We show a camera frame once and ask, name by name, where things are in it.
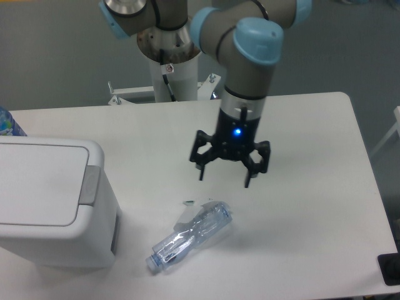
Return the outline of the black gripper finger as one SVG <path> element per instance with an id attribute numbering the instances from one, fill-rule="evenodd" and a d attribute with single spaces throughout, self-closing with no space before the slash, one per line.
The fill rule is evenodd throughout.
<path id="1" fill-rule="evenodd" d="M 254 162 L 251 153 L 256 151 L 261 157 L 259 162 Z M 247 169 L 244 187 L 248 188 L 252 178 L 256 178 L 259 173 L 267 173 L 269 158 L 271 155 L 271 144 L 269 141 L 253 142 L 249 149 L 245 150 L 241 162 Z"/>
<path id="2" fill-rule="evenodd" d="M 206 164 L 218 158 L 219 148 L 214 147 L 214 142 L 215 142 L 214 136 L 210 136 L 202 130 L 198 130 L 196 132 L 196 137 L 194 139 L 194 144 L 191 150 L 189 160 L 192 163 L 195 163 L 196 168 L 200 170 L 200 175 L 199 175 L 200 181 L 203 180 Z M 209 143 L 211 147 L 207 151 L 199 153 L 198 152 L 199 148 L 205 146 L 207 143 Z"/>

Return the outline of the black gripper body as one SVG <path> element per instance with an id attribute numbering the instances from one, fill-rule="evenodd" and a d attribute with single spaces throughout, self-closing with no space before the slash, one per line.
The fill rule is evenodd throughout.
<path id="1" fill-rule="evenodd" d="M 216 131 L 211 139 L 212 152 L 217 158 L 243 161 L 254 151 L 254 138 L 260 119 L 243 121 L 219 110 Z"/>

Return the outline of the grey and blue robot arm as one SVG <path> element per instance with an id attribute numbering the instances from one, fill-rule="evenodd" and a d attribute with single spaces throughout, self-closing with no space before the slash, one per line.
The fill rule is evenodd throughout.
<path id="1" fill-rule="evenodd" d="M 284 30 L 308 18 L 311 1 L 244 1 L 222 10 L 205 7 L 193 17 L 186 1 L 101 1 L 99 8 L 119 39 L 136 36 L 140 51 L 156 62 L 177 101 L 168 68 L 204 53 L 226 69 L 216 131 L 198 131 L 190 161 L 203 171 L 215 159 L 240 161 L 247 178 L 268 170 L 271 147 L 254 140 Z"/>

